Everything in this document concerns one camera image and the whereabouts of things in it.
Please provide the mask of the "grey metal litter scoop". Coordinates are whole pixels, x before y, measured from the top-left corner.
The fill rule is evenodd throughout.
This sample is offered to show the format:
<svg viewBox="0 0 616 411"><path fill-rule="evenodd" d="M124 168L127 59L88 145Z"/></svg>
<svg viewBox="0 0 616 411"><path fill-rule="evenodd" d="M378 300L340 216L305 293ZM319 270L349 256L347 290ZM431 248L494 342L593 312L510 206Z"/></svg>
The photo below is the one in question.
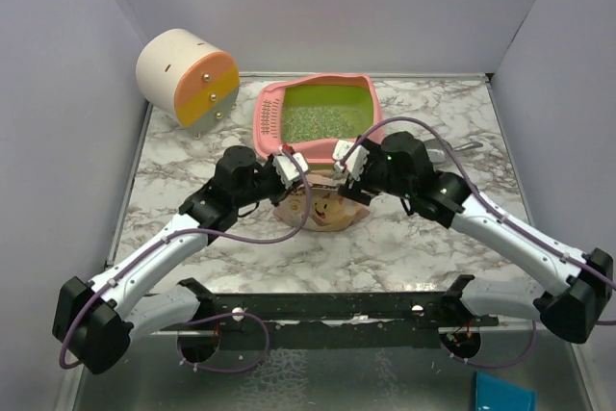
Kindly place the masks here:
<svg viewBox="0 0 616 411"><path fill-rule="evenodd" d="M448 141L440 142L437 139L427 140L423 144L429 160L433 164L446 163L449 159L449 151L453 153L461 153L479 149L483 146L483 143L480 141L469 141L458 146L452 146Z"/></svg>

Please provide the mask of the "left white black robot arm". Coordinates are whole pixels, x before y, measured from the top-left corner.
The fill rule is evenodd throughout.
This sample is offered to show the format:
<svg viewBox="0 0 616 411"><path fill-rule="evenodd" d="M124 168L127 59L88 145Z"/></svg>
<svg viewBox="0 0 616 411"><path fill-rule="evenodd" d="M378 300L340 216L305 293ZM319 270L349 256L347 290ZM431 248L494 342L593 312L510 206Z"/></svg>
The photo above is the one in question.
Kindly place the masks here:
<svg viewBox="0 0 616 411"><path fill-rule="evenodd" d="M171 220L146 244L122 262L82 281L74 276L61 287L52 325L61 342L60 366L66 356L94 374L110 369L142 337L186 323L198 329L213 315L208 291L193 283L148 296L171 270L216 238L228 238L240 210L268 200L279 204L298 186L308 184L309 167L288 145L263 164L245 146L226 149L215 174L191 194Z"/></svg>

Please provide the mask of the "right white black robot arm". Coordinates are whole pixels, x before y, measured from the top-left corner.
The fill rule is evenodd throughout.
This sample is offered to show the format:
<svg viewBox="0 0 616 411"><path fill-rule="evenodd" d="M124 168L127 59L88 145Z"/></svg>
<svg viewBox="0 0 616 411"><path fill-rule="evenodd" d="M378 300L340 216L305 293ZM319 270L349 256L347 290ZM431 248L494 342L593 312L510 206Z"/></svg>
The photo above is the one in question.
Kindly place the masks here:
<svg viewBox="0 0 616 411"><path fill-rule="evenodd" d="M334 168L346 176L340 194L369 204L380 193L400 199L407 214L467 235L532 277L529 284L471 277L442 302L444 318L474 316L539 321L558 338L583 344L612 295L614 262L605 251L560 243L507 213L470 181L434 167L424 143L397 132L376 143L338 141Z"/></svg>

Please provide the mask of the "orange cat litter bag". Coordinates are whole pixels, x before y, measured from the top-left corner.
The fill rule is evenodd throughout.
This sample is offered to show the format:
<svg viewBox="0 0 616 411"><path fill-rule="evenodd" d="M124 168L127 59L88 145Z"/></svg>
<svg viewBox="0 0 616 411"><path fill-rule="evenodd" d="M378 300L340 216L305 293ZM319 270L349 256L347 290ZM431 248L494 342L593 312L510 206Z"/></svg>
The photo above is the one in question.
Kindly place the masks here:
<svg viewBox="0 0 616 411"><path fill-rule="evenodd" d="M317 170L307 175L311 183L340 184L331 173L326 170ZM359 203L343 198L338 191L323 191L311 189L312 204L309 218L304 229L315 232L338 232L349 228L352 224L367 218L370 210ZM305 213L306 197L304 186L301 185L295 192L279 203L273 215L289 226L297 227Z"/></svg>

